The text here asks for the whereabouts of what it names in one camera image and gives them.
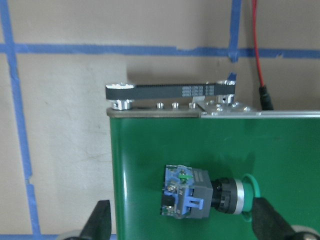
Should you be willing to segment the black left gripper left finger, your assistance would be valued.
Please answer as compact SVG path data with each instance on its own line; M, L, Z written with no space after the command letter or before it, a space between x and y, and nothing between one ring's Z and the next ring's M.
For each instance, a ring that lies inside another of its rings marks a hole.
M109 240L112 234L111 204L99 200L80 232L80 240Z

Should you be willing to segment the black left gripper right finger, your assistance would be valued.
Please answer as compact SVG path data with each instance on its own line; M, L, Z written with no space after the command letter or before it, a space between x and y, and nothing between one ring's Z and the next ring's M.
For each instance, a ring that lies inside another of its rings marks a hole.
M252 204L252 230L258 240L303 240L304 233L293 230L289 223L264 197Z

